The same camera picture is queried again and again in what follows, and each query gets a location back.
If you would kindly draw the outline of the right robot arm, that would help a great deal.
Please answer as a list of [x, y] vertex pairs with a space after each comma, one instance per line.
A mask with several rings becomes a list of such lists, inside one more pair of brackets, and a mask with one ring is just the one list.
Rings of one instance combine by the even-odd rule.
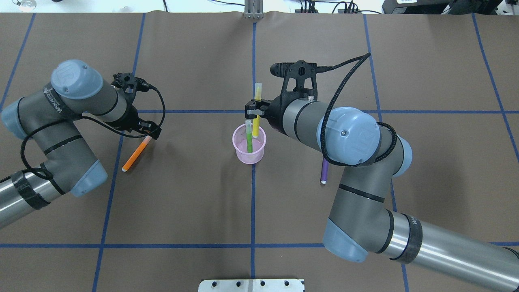
[[353, 108], [333, 108], [300, 98], [283, 103], [252, 100], [247, 118], [272, 127], [344, 166], [323, 235], [325, 248], [340, 258], [365, 261], [382, 254], [500, 292], [518, 290], [518, 253], [473, 240], [414, 216], [384, 207], [391, 180], [410, 166], [409, 143], [388, 124]]

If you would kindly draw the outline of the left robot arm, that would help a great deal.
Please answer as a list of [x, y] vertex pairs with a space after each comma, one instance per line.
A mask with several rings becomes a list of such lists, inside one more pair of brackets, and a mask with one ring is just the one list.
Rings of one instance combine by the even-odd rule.
[[8, 105], [1, 120], [21, 140], [24, 169], [1, 180], [1, 228], [41, 210], [62, 195], [83, 196], [104, 184], [107, 172], [74, 124], [90, 120], [123, 137], [152, 138], [162, 123], [143, 120], [137, 92], [159, 90], [132, 73], [107, 82], [82, 60], [60, 63], [41, 90]]

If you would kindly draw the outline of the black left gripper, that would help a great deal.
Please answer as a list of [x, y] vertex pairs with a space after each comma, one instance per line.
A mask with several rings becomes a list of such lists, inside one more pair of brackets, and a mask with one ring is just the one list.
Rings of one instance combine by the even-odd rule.
[[137, 133], [148, 133], [149, 137], [158, 140], [162, 129], [153, 121], [143, 120], [139, 118], [137, 109], [132, 105], [124, 113], [123, 117], [118, 121], [119, 131], [135, 131]]

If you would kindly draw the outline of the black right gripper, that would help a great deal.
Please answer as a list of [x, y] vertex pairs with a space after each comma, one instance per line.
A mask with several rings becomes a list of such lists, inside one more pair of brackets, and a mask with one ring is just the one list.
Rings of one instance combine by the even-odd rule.
[[287, 106], [287, 98], [283, 96], [278, 96], [274, 100], [250, 100], [245, 105], [245, 118], [264, 118], [276, 131], [284, 131], [283, 115]]

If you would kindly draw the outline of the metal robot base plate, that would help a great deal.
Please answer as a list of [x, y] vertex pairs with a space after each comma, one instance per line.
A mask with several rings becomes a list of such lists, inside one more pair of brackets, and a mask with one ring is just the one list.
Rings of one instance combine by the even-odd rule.
[[199, 292], [305, 292], [303, 279], [207, 279]]

